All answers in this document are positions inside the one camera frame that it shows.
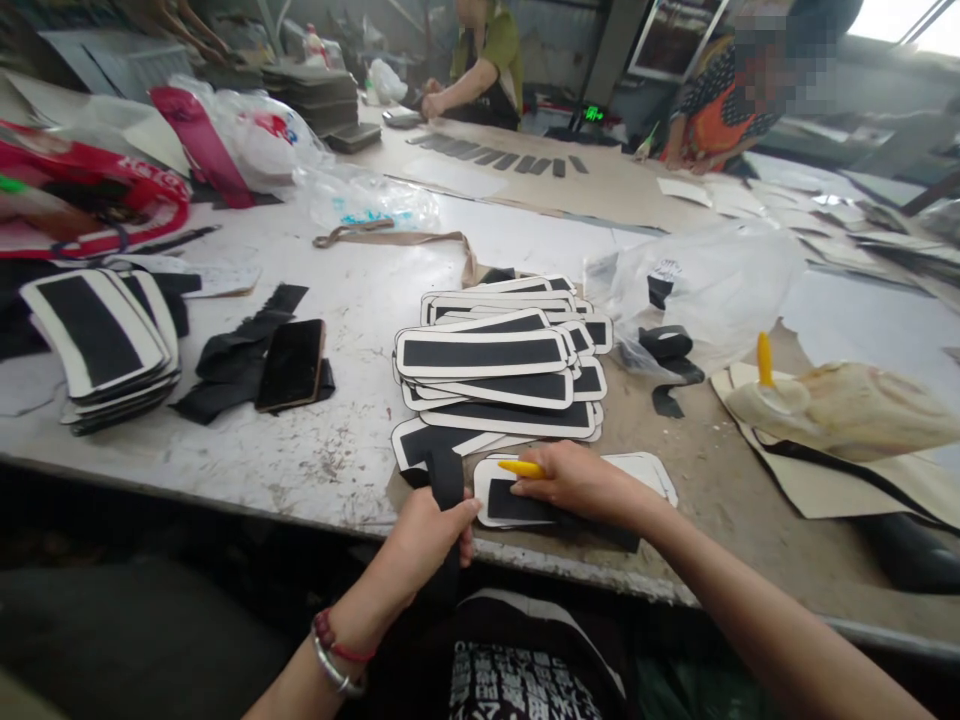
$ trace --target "white plastic bag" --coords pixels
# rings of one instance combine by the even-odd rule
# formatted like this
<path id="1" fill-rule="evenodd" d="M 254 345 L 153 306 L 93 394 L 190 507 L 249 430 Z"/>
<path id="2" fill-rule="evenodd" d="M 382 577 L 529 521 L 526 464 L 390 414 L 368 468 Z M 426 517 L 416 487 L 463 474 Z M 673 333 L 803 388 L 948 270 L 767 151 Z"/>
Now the white plastic bag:
<path id="1" fill-rule="evenodd" d="M 383 105 L 389 105 L 391 101 L 400 102 L 407 94 L 407 84 L 380 58 L 370 64 L 370 82 Z"/>
<path id="2" fill-rule="evenodd" d="M 288 199 L 296 168 L 327 167 L 335 161 L 300 115 L 265 93 L 215 93 L 207 83 L 185 75 L 172 76 L 168 84 L 197 97 L 247 187 L 255 192 Z"/>
<path id="3" fill-rule="evenodd" d="M 683 326 L 693 340 L 688 359 L 709 377 L 743 358 L 757 335 L 773 328 L 805 269 L 792 233 L 764 220 L 735 220 L 587 260 L 584 291 L 597 312 L 613 320 L 629 370 L 678 383 L 681 378 L 640 344 L 640 328 Z M 661 289 L 673 283 L 666 286 L 664 310 L 651 301 L 650 278 Z"/>
<path id="4" fill-rule="evenodd" d="M 298 168 L 296 202 L 329 232 L 340 225 L 391 219 L 397 230 L 437 232 L 440 208 L 423 188 L 356 165 Z"/>

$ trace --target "yellow handle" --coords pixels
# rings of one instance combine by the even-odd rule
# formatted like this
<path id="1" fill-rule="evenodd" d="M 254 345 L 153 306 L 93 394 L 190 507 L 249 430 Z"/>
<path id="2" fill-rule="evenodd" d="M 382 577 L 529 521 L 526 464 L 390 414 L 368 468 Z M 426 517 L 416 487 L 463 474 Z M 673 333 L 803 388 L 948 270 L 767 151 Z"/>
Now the yellow handle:
<path id="1" fill-rule="evenodd" d="M 497 463 L 504 470 L 516 473 L 520 477 L 528 477 L 531 480 L 543 480 L 547 474 L 543 468 L 536 463 L 522 463 L 517 460 L 501 460 Z"/>
<path id="2" fill-rule="evenodd" d="M 760 333 L 757 338 L 757 366 L 760 368 L 760 384 L 773 387 L 773 357 L 770 354 L 770 338 Z"/>

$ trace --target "human hand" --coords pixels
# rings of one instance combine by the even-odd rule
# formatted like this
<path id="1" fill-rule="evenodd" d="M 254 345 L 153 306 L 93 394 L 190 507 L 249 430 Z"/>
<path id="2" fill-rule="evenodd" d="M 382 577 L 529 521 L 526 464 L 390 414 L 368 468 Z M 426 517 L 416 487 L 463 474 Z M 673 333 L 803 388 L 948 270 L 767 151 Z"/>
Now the human hand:
<path id="1" fill-rule="evenodd" d="M 718 162 L 720 158 L 704 158 L 703 160 L 697 160 L 691 167 L 690 172 L 694 175 L 706 175 L 708 172 L 713 170 L 720 163 Z"/>
<path id="2" fill-rule="evenodd" d="M 667 170 L 670 172 L 676 172 L 683 167 L 683 160 L 680 159 L 680 155 L 676 153 L 667 154 Z"/>
<path id="3" fill-rule="evenodd" d="M 443 93 L 433 93 L 423 96 L 423 104 L 420 106 L 420 114 L 427 120 L 433 120 L 440 117 L 447 111 L 447 104 L 443 100 Z"/>
<path id="4" fill-rule="evenodd" d="M 409 604 L 443 564 L 454 544 L 460 546 L 460 567 L 473 561 L 473 531 L 470 523 L 482 503 L 464 490 L 459 505 L 441 512 L 430 488 L 415 490 L 397 524 L 367 572 L 379 581 L 384 597 L 401 606 Z"/>
<path id="5" fill-rule="evenodd" d="M 514 495 L 543 500 L 591 520 L 636 529 L 647 510 L 672 509 L 642 482 L 569 440 L 527 450 L 520 460 L 542 467 L 548 479 L 521 478 L 511 487 Z"/>

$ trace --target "smartphone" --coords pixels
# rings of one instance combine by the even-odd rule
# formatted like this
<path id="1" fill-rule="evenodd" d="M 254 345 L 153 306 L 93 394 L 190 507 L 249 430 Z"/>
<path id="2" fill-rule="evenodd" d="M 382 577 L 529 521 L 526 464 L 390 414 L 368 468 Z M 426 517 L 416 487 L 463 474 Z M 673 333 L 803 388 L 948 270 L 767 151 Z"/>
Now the smartphone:
<path id="1" fill-rule="evenodd" d="M 273 331 L 260 391 L 253 404 L 257 412 L 317 401 L 325 335 L 323 320 L 287 323 Z"/>

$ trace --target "red bag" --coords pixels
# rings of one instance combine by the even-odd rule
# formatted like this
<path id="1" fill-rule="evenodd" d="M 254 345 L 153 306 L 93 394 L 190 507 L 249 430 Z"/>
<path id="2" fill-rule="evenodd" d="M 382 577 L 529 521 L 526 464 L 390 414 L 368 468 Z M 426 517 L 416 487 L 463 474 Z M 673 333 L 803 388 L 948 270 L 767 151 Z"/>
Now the red bag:
<path id="1" fill-rule="evenodd" d="M 103 230 L 71 243 L 58 243 L 22 220 L 0 224 L 0 259 L 75 259 L 119 252 L 125 245 L 133 248 L 178 230 L 190 214 L 190 187 L 178 175 L 2 120 L 0 174 L 64 199 L 65 194 L 93 197 L 102 203 L 96 215 L 106 223 Z"/>

